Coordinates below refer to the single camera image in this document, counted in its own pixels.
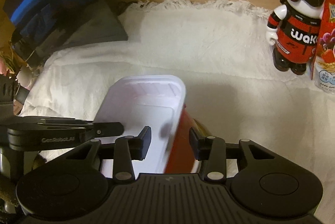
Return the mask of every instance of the toy arm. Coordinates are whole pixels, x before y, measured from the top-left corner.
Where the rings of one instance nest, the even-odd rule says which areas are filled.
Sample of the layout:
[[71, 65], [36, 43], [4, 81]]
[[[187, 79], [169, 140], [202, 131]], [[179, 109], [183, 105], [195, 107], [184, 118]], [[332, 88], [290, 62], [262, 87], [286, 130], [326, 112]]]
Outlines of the toy arm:
[[278, 39], [277, 27], [281, 20], [283, 20], [287, 15], [286, 5], [279, 6], [275, 8], [273, 13], [270, 15], [267, 29], [266, 29], [266, 40], [270, 45], [274, 45], [275, 41]]

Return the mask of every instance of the white plastic tray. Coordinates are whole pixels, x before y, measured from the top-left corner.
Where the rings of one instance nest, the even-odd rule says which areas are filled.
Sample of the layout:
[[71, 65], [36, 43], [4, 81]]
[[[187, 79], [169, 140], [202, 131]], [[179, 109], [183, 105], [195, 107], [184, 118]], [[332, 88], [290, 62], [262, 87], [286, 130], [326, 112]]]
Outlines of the white plastic tray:
[[[143, 161], [133, 161], [134, 173], [163, 173], [185, 100], [185, 85], [172, 75], [130, 76], [110, 87], [94, 122], [121, 122], [122, 136], [137, 136], [144, 126], [152, 130], [151, 145]], [[100, 138], [103, 144], [119, 137]], [[102, 173], [112, 176], [113, 160], [105, 160]]]

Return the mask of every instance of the toy hand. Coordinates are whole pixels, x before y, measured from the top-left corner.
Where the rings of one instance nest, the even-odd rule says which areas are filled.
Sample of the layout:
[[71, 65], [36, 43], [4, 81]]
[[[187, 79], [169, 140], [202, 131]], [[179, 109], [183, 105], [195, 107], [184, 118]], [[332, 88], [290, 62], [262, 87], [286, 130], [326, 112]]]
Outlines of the toy hand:
[[276, 40], [278, 39], [278, 35], [277, 35], [276, 32], [269, 32], [269, 31], [267, 31], [265, 33], [265, 37], [266, 37], [267, 42], [271, 46], [275, 45], [276, 44]]

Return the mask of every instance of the toy torso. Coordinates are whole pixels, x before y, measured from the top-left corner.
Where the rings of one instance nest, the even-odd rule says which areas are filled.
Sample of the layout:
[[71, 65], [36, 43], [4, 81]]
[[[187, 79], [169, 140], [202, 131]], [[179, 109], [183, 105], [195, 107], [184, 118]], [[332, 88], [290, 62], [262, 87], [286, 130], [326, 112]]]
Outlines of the toy torso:
[[278, 29], [278, 51], [289, 61], [307, 63], [315, 53], [320, 20], [306, 17], [289, 4], [287, 16]]

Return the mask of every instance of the toy figure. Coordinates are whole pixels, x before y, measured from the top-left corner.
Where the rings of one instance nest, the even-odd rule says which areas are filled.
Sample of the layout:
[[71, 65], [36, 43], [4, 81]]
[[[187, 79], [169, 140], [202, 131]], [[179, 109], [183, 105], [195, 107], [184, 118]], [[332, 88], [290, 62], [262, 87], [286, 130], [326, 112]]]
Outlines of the toy figure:
[[269, 17], [266, 39], [270, 45], [276, 44], [273, 63], [279, 71], [291, 68], [297, 75], [306, 71], [306, 63], [315, 54], [323, 2], [281, 0], [283, 5], [275, 8]]

